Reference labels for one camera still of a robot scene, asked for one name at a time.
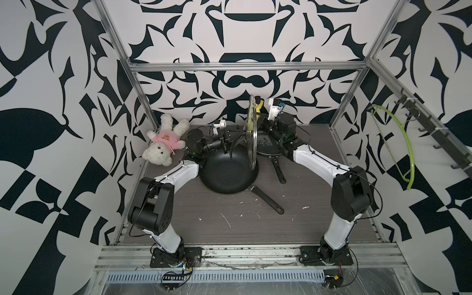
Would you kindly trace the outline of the large glass pot lid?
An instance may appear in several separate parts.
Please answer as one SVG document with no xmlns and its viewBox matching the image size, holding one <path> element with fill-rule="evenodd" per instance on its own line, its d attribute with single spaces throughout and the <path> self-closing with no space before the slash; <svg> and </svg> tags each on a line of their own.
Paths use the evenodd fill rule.
<svg viewBox="0 0 472 295">
<path fill-rule="evenodd" d="M 247 144 L 247 153 L 250 169 L 256 168 L 257 158 L 257 136 L 258 136 L 258 113 L 257 104 L 254 95 L 250 96 L 248 115 L 245 129 L 245 141 Z"/>
</svg>

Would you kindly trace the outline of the yellow cleaning cloth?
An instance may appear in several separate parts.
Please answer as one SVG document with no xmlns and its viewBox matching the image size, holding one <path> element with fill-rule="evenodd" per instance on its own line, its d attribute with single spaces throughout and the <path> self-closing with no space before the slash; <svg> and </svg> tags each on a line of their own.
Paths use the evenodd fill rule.
<svg viewBox="0 0 472 295">
<path fill-rule="evenodd" d="M 258 122 L 261 114 L 261 109 L 264 106 L 264 99 L 262 99 L 260 96 L 255 96 L 255 103 L 256 103 L 256 122 Z"/>
</svg>

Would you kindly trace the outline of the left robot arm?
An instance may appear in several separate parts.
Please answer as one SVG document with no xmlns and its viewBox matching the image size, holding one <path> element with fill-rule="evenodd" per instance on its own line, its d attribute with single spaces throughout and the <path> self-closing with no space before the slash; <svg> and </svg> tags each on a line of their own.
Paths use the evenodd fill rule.
<svg viewBox="0 0 472 295">
<path fill-rule="evenodd" d="M 181 257 L 184 242 L 171 225 L 175 193 L 201 174 L 216 151 L 229 154 L 243 138 L 235 130 L 216 129 L 205 137 L 199 129 L 191 130 L 179 164 L 155 178 L 142 178 L 128 213 L 129 223 L 150 236 L 161 252 Z"/>
</svg>

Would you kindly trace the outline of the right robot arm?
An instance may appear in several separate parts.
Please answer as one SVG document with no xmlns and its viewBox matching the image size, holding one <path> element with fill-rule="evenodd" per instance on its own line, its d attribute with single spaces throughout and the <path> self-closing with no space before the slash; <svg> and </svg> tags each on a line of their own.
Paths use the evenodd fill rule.
<svg viewBox="0 0 472 295">
<path fill-rule="evenodd" d="M 258 129 L 273 139 L 282 156 L 306 167 L 325 180 L 332 188 L 331 208 L 333 217 L 328 230 L 320 241 L 320 259 L 332 260 L 347 249 L 354 225 L 374 201 L 374 194 L 366 171 L 349 167 L 319 153 L 296 135 L 296 123 L 292 115 L 282 113 L 276 119 L 262 115 Z"/>
</svg>

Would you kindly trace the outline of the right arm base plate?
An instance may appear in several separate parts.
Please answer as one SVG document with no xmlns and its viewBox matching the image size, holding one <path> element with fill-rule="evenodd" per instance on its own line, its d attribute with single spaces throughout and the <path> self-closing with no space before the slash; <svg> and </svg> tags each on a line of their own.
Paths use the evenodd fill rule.
<svg viewBox="0 0 472 295">
<path fill-rule="evenodd" d="M 338 250 L 328 245 L 300 247 L 298 260 L 305 266 L 352 266 L 354 261 L 348 247 L 345 245 Z"/>
</svg>

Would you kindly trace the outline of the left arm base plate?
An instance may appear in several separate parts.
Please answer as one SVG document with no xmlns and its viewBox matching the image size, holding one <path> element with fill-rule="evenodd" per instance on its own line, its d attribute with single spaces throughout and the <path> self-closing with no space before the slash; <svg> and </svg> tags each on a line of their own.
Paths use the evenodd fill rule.
<svg viewBox="0 0 472 295">
<path fill-rule="evenodd" d="M 152 250 L 150 268 L 193 267 L 201 262 L 203 249 L 200 247 L 179 247 L 175 253 L 159 248 Z"/>
</svg>

